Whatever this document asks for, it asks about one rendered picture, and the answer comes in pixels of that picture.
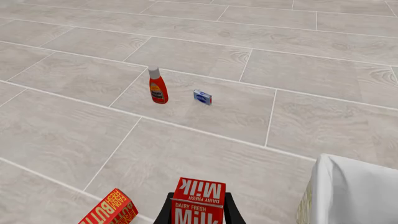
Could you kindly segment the small blue printed box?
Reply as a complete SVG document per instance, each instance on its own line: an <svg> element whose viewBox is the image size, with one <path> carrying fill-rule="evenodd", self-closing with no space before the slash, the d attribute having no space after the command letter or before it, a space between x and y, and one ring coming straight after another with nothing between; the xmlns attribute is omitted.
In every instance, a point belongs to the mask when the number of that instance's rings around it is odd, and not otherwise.
<svg viewBox="0 0 398 224"><path fill-rule="evenodd" d="M193 96L194 96L194 99L196 99L206 105L212 104L212 96L207 93L204 93L198 89L195 89L193 91Z"/></svg>

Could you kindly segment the basket with white cloth liner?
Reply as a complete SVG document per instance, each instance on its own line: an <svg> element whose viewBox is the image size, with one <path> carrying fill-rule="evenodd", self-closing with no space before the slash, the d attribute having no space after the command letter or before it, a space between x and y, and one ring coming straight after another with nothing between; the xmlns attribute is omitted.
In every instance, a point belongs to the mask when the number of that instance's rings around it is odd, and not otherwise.
<svg viewBox="0 0 398 224"><path fill-rule="evenodd" d="M296 224L398 224L398 170L321 154Z"/></svg>

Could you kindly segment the red milk carton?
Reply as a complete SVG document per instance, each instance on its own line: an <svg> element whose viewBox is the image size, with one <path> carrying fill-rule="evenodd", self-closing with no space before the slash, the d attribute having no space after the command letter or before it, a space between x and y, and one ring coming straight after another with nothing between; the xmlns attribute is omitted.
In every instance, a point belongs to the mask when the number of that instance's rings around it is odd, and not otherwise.
<svg viewBox="0 0 398 224"><path fill-rule="evenodd" d="M171 198L171 224L223 224L226 184L180 178Z"/></svg>

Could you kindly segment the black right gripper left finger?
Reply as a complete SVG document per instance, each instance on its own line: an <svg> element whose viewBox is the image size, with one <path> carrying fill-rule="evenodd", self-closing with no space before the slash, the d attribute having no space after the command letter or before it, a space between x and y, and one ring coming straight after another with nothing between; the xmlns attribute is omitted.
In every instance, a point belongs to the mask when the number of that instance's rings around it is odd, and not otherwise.
<svg viewBox="0 0 398 224"><path fill-rule="evenodd" d="M171 209L172 209L172 197L174 196L173 192L169 192L165 199L165 203L161 208L157 218L153 222L153 224L172 224L171 222Z"/></svg>

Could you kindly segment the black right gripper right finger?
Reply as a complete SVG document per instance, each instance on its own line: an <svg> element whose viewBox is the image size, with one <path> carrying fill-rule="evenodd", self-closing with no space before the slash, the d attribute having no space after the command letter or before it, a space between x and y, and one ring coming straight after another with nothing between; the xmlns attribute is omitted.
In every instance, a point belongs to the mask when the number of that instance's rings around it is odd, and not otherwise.
<svg viewBox="0 0 398 224"><path fill-rule="evenodd" d="M230 192L225 193L224 217L226 224L246 224Z"/></svg>

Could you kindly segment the red sauce bottle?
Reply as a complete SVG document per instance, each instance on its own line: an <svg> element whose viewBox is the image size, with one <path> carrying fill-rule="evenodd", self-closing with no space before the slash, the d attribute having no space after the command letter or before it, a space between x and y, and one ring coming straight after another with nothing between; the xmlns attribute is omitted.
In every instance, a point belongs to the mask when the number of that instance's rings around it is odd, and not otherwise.
<svg viewBox="0 0 398 224"><path fill-rule="evenodd" d="M157 104L166 104L169 100L167 87L160 75L158 67L148 67L149 72L149 89L153 102Z"/></svg>

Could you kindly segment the red butter box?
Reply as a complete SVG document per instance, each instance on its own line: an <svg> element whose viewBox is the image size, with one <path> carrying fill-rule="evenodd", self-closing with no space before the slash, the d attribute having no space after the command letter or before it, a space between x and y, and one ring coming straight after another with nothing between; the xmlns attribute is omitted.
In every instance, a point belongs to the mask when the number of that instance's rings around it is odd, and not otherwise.
<svg viewBox="0 0 398 224"><path fill-rule="evenodd" d="M138 214L132 200L115 188L78 224L130 224Z"/></svg>

